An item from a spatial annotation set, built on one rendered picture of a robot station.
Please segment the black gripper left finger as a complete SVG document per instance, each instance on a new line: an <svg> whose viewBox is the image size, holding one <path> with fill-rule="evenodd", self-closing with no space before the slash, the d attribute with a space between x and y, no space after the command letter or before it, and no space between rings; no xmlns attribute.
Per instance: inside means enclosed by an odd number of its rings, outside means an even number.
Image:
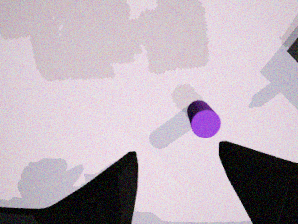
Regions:
<svg viewBox="0 0 298 224"><path fill-rule="evenodd" d="M132 224L138 184L128 152L82 188L48 208L0 208L0 224Z"/></svg>

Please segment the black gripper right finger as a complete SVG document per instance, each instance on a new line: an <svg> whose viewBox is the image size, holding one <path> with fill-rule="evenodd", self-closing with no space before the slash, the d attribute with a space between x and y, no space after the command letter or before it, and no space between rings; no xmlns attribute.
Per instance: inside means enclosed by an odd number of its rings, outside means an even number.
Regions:
<svg viewBox="0 0 298 224"><path fill-rule="evenodd" d="M298 224L298 163L227 140L218 156L251 224Z"/></svg>

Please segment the purple cylinder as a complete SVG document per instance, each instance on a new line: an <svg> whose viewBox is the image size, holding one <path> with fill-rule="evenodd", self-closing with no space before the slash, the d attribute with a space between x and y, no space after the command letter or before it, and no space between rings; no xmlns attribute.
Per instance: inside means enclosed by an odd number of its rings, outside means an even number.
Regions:
<svg viewBox="0 0 298 224"><path fill-rule="evenodd" d="M204 100L193 101L189 105L188 115L194 135L201 139L209 139L220 132L221 117Z"/></svg>

